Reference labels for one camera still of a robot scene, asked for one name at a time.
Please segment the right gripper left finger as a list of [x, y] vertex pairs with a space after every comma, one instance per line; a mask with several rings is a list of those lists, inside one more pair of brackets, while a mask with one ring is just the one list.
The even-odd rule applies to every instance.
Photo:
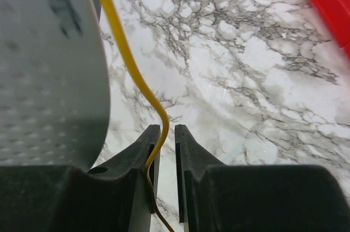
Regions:
[[1, 231], [149, 231], [145, 162], [160, 136], [148, 126], [133, 144], [84, 172], [73, 166], [1, 168]]

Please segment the white plastic cable spool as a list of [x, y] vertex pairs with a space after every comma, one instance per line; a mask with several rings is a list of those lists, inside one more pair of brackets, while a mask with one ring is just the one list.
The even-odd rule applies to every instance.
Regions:
[[109, 111], [94, 0], [1, 0], [1, 165], [89, 170]]

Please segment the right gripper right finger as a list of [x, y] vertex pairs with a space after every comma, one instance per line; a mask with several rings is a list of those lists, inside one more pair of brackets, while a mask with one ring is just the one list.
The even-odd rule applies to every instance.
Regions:
[[349, 205], [317, 165], [229, 166], [185, 125], [174, 130], [185, 231], [349, 231]]

